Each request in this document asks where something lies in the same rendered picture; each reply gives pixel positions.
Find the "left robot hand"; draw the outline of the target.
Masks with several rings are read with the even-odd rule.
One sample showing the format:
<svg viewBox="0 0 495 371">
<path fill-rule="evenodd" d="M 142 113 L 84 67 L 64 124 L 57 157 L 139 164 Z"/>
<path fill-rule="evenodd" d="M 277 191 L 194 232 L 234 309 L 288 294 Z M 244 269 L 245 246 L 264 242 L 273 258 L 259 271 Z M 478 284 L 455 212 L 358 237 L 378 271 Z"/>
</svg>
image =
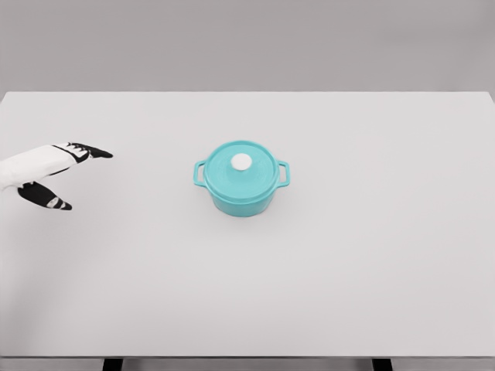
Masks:
<svg viewBox="0 0 495 371">
<path fill-rule="evenodd" d="M 89 159 L 112 157 L 108 151 L 74 141 L 30 149 L 0 160 L 0 192 L 14 188 L 21 198 L 37 206 L 70 211 L 72 205 L 40 181 Z"/>
</svg>

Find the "teal lid with white knob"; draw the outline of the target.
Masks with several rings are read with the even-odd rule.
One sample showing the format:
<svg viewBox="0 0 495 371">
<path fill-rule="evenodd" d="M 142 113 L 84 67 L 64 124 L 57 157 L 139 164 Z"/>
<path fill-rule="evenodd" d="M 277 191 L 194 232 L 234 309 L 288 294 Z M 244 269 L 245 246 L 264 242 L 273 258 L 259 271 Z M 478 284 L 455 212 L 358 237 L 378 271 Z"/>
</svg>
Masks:
<svg viewBox="0 0 495 371">
<path fill-rule="evenodd" d="M 251 164 L 235 168 L 235 155 L 247 155 Z M 207 188 L 222 199 L 246 203 L 265 197 L 279 179 L 278 163 L 264 146 L 253 141 L 231 141 L 213 150 L 203 169 Z"/>
</svg>

